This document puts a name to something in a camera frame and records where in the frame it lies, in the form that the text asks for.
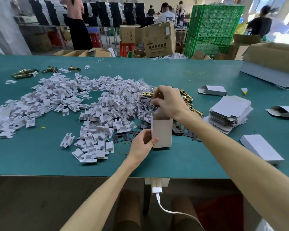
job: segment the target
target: white t-shirt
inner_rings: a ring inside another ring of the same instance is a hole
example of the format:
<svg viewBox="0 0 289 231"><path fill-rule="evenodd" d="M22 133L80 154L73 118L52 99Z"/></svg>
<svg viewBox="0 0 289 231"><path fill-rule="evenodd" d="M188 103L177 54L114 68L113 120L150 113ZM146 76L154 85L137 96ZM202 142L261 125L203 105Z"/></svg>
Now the white t-shirt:
<svg viewBox="0 0 289 231"><path fill-rule="evenodd" d="M175 20L176 20L176 16L174 15L174 13L172 13L168 10L168 11L160 14L156 23L163 23L163 22L175 21Z"/></svg>

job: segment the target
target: rubber band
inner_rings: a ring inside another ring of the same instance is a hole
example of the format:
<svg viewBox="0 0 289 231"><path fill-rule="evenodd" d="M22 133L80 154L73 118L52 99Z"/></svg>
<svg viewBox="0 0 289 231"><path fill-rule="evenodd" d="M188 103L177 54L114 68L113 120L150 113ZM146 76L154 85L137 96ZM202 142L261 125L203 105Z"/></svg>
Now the rubber band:
<svg viewBox="0 0 289 231"><path fill-rule="evenodd" d="M123 144L119 147L119 153L120 153L121 155L127 155L127 154L129 153L129 151L128 151L127 153L125 153L125 154L122 154L122 153L120 152L120 149L121 149L121 147L122 147L124 144L129 144L129 145L131 145L130 143L123 143Z"/></svg>

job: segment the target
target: hand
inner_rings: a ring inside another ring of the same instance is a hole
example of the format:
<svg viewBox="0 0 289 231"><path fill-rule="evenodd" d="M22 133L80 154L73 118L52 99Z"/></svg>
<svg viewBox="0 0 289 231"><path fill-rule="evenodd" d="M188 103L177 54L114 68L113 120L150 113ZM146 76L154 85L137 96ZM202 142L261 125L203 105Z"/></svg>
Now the hand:
<svg viewBox="0 0 289 231"><path fill-rule="evenodd" d="M170 86L160 85L154 92L151 104L161 106L168 116L179 122L189 112L179 89Z"/></svg>
<svg viewBox="0 0 289 231"><path fill-rule="evenodd" d="M140 163L147 157L151 148L158 142L159 138L151 137L151 129L143 129L139 135L137 135L131 144L126 162L136 169Z"/></svg>

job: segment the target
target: red plastic stool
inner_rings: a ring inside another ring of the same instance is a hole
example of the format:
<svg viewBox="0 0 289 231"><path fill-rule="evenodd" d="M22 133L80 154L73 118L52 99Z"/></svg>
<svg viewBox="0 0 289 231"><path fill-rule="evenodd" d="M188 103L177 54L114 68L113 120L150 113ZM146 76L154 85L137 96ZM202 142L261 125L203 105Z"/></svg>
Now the red plastic stool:
<svg viewBox="0 0 289 231"><path fill-rule="evenodd" d="M51 42L52 45L63 47L62 46L62 42L60 40L59 33L57 31L56 32L49 31L49 32L47 32L47 35L48 35L48 38L50 39L50 42Z"/></svg>
<svg viewBox="0 0 289 231"><path fill-rule="evenodd" d="M98 33L89 33L89 35L91 37L93 47L100 48L101 47L101 43L100 43L99 34Z"/></svg>
<svg viewBox="0 0 289 231"><path fill-rule="evenodd" d="M127 57L128 52L134 51L135 45L134 44L122 44L122 41L120 41L120 56L121 57Z"/></svg>

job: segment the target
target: black shirt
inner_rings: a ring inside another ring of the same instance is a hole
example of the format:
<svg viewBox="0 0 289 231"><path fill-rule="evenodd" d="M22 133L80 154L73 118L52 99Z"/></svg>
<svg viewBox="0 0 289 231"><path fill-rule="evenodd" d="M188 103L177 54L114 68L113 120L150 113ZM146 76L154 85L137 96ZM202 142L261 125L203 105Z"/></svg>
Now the black shirt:
<svg viewBox="0 0 289 231"><path fill-rule="evenodd" d="M153 16L154 14L155 14L154 9L149 9L149 10L148 10L148 15L149 15L149 16Z"/></svg>
<svg viewBox="0 0 289 231"><path fill-rule="evenodd" d="M266 34L269 33L272 25L272 19L267 17L259 17L250 21L247 25L247 28L252 28L251 35L259 35L263 38Z"/></svg>

